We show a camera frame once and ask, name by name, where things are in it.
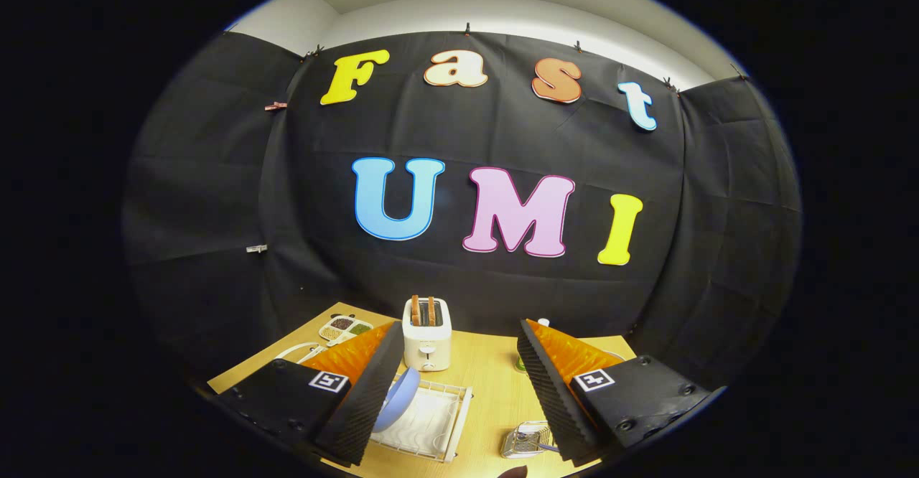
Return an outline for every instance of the toaster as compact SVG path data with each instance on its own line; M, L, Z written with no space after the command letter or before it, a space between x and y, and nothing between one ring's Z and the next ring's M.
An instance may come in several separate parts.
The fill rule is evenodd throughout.
M419 311L414 314L415 301ZM453 326L444 299L418 298L417 295L408 299L401 327L405 337L405 366L421 372L445 370L450 366Z

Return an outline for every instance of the white toaster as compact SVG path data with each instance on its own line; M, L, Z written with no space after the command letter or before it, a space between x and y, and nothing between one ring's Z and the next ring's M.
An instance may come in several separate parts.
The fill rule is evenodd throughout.
M453 334L450 311L444 299L434 297L436 325L430 325L430 316L426 313L429 299L418 299L424 325L411 324L411 299L405 301L401 322L405 337L405 366L420 372L445 370L450 366L450 337Z

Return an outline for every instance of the black backdrop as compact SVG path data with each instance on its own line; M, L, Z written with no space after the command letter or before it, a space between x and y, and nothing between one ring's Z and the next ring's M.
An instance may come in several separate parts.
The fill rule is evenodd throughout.
M319 104L342 56L388 50L352 101ZM479 88L434 88L430 56L485 58ZM543 58L577 63L582 97L537 98ZM652 96L652 132L617 84ZM263 106L289 103L269 113ZM434 219L405 242L354 217L351 164L383 156L386 212L407 216L414 157L445 161ZM501 167L522 200L547 174L575 181L561 258L463 249L474 167ZM643 201L624 266L600 265L610 196ZM675 92L662 79L568 46L508 34L431 32L355 42L301 59L221 34L161 96L129 164L124 232L138 298L155 329L208 378L335 301L401 314L413 293L451 305L454 328L514 334L547 317L578 337L626 334L714 387L752 356L784 305L801 231L784 135L749 79ZM265 245L265 253L246 246Z

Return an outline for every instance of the pink letter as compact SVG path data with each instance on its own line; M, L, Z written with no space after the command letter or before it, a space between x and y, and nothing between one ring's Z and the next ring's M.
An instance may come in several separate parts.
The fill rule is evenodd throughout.
M523 250L537 258L558 258L565 253L561 231L565 223L568 196L574 192L570 178L542 177L526 203L520 205L510 174L497 167L477 167L469 178L479 187L472 234L462 246L472 252L493 252L498 240L492 237L492 222L497 220L508 252L514 252L533 223L533 237Z

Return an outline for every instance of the small bottle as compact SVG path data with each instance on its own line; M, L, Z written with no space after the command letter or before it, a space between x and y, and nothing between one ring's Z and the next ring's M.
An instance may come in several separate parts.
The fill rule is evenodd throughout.
M537 320L536 322L537 322L537 324L545 325L545 327L549 327L549 321L548 321L547 319L545 319L545 318L540 318L540 319ZM518 354L518 363L516 363L515 368L516 368L517 370L520 370L522 373L526 374L526 367L524 367L524 365L523 365L523 358L520 357L519 354Z

